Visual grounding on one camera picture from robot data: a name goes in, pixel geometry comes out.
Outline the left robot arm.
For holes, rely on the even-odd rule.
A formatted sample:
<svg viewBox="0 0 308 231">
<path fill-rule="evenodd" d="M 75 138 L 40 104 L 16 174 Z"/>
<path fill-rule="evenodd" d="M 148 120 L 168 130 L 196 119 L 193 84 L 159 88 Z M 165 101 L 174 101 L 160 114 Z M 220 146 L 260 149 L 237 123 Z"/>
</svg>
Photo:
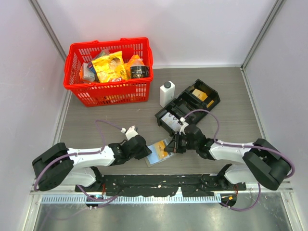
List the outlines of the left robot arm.
<svg viewBox="0 0 308 231">
<path fill-rule="evenodd" d="M 122 165 L 132 158 L 143 159 L 151 153 L 140 135 L 93 149 L 68 148 L 60 142 L 32 161 L 36 176 L 34 191 L 49 191 L 66 184 L 97 192 L 102 188 L 103 180 L 94 169 L 96 166 Z"/>
</svg>

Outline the orange yellow credit card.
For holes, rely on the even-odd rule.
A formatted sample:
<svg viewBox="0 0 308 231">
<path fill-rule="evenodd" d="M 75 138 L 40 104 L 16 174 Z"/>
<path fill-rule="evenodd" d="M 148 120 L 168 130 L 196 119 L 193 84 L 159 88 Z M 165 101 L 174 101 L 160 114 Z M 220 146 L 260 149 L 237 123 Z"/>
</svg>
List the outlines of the orange yellow credit card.
<svg viewBox="0 0 308 231">
<path fill-rule="evenodd" d="M 164 141 L 156 142 L 150 146 L 154 157 L 156 157 L 158 160 L 163 160 L 170 156 L 170 153 L 164 150 L 165 147 L 166 144 Z"/>
</svg>

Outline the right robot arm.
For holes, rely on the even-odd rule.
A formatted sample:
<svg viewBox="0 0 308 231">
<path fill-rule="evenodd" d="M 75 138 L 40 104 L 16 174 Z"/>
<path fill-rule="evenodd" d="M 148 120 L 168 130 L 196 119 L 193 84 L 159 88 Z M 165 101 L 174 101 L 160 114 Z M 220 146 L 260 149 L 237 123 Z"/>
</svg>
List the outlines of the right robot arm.
<svg viewBox="0 0 308 231">
<path fill-rule="evenodd" d="M 183 154 L 194 150 L 203 159 L 230 160 L 239 165 L 225 167 L 217 178 L 218 186 L 230 189 L 241 182 L 257 182 L 275 191 L 293 172 L 293 167 L 282 154 L 265 139 L 251 143 L 225 143 L 207 138 L 195 125 L 185 125 L 175 132 L 166 152 Z"/>
</svg>

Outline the grey leather card holder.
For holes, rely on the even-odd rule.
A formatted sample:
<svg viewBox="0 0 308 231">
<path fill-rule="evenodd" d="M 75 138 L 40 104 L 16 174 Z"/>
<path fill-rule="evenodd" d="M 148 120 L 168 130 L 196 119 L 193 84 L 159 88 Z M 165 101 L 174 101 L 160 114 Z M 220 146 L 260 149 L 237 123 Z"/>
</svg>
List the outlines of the grey leather card holder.
<svg viewBox="0 0 308 231">
<path fill-rule="evenodd" d="M 170 143 L 170 139 L 164 139 L 163 141 L 165 142 L 166 146 Z M 153 165 L 156 165 L 156 164 L 158 164 L 158 163 L 160 163 L 162 161 L 165 161 L 165 160 L 173 157 L 174 155 L 175 155 L 174 153 L 170 153 L 169 157 L 167 157 L 167 158 L 165 158 L 163 160 L 158 160 L 156 157 L 154 157 L 154 154 L 151 153 L 147 157 L 145 157 L 145 161 L 146 161 L 147 166 L 151 167 Z"/>
</svg>

